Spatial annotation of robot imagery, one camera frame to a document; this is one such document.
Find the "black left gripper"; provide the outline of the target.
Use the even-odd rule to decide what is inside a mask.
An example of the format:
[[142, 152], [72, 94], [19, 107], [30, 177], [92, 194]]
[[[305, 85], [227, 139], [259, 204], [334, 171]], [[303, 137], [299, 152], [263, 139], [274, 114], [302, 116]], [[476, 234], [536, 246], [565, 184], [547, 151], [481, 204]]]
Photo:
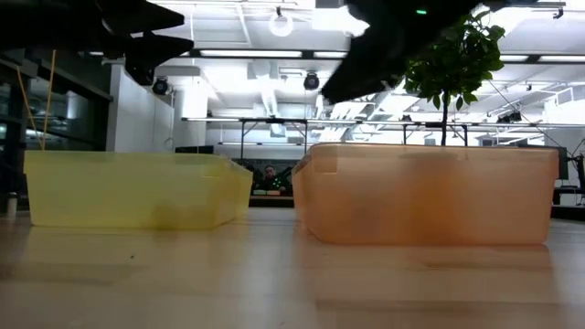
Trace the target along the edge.
[[154, 83], [160, 64], [189, 52], [190, 39], [158, 36], [154, 30], [182, 26], [185, 17], [146, 0], [33, 1], [27, 17], [27, 47], [101, 51], [120, 56], [125, 70], [139, 85]]

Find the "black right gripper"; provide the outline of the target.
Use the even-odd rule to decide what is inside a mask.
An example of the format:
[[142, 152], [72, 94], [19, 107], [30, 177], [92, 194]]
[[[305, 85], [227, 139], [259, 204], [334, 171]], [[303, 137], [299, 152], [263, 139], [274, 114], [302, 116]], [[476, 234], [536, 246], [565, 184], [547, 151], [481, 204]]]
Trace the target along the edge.
[[407, 59], [427, 42], [416, 30], [433, 24], [439, 14], [434, 0], [356, 0], [346, 5], [367, 28], [352, 38], [346, 56], [321, 89], [331, 104], [396, 87]]

